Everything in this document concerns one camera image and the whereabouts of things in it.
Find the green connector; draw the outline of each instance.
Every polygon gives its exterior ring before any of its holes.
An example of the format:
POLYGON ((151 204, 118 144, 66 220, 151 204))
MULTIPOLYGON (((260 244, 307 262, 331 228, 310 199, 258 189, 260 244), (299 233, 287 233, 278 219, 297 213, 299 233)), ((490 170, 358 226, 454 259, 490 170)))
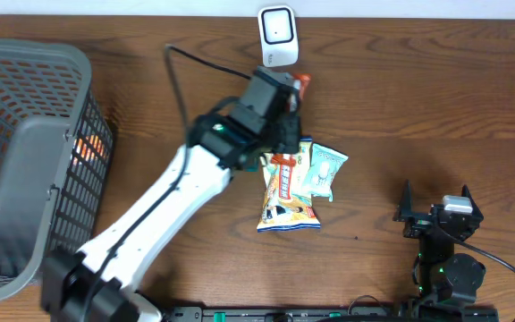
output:
POLYGON ((214 322, 225 322, 225 313, 214 313, 214 322))

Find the plastic crate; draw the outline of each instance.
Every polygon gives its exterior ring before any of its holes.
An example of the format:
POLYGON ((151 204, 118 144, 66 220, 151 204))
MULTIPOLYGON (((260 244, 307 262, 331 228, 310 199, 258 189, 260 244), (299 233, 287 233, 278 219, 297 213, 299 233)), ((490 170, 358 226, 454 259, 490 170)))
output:
POLYGON ((90 79, 74 47, 0 39, 0 300, 92 234, 114 137, 90 79))

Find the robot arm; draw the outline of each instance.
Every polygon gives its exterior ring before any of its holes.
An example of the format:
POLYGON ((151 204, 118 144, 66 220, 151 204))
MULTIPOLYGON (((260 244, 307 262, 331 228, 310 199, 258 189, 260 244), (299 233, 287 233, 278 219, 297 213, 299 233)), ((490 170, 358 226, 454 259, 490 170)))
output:
POLYGON ((46 258, 41 307, 59 321, 160 321, 156 307, 135 293, 158 253, 225 189, 234 170, 244 169, 264 152, 299 151, 299 109, 288 111, 292 98, 299 102, 293 82, 289 73, 258 67, 228 115, 217 113, 219 108, 200 115, 188 145, 180 147, 162 176, 124 216, 74 255, 54 250, 46 258), (186 149, 190 161, 182 179, 151 209, 181 172, 186 149), (152 211, 140 221, 147 209, 152 211))

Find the wood grain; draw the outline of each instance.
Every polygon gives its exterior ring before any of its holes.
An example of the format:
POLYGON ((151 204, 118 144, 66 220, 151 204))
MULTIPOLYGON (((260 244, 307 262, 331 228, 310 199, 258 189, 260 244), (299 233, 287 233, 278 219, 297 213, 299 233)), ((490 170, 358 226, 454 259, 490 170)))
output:
MULTIPOLYGON (((62 42, 93 66, 92 89, 120 128, 97 231, 160 175, 182 129, 161 60, 174 43, 250 72, 261 62, 255 19, 0 16, 0 37, 62 42)), ((485 214, 470 242, 515 266, 515 21, 299 19, 300 61, 313 76, 303 129, 350 156, 335 201, 314 199, 321 231, 256 233, 264 183, 237 174, 151 267, 144 290, 210 306, 345 305, 361 294, 416 292, 417 253, 391 218, 411 179, 426 209, 462 184, 485 214)), ((246 82, 176 59, 190 116, 246 82)), ((515 276, 488 269, 478 303, 515 317, 515 276)), ((37 288, 0 303, 0 319, 42 318, 37 288)))

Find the light blue packet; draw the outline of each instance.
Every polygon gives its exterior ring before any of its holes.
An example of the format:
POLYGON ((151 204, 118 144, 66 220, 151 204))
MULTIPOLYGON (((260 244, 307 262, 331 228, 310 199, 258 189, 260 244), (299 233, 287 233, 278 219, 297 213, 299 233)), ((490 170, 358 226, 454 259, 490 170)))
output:
POLYGON ((305 178, 303 190, 314 197, 329 197, 329 201, 333 201, 331 183, 348 158, 343 153, 314 143, 311 167, 305 178))

